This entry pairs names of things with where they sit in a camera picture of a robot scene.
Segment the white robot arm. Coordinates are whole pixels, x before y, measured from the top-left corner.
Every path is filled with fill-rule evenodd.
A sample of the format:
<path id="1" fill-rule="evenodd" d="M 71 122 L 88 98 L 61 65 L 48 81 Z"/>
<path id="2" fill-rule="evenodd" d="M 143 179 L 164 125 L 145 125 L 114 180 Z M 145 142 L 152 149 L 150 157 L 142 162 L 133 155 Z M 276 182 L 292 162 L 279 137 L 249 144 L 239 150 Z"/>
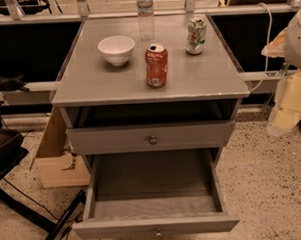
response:
<path id="1" fill-rule="evenodd" d="M 301 68 L 301 8 L 287 27 L 263 48 L 262 54 L 270 58 L 283 57 L 288 64 Z"/>

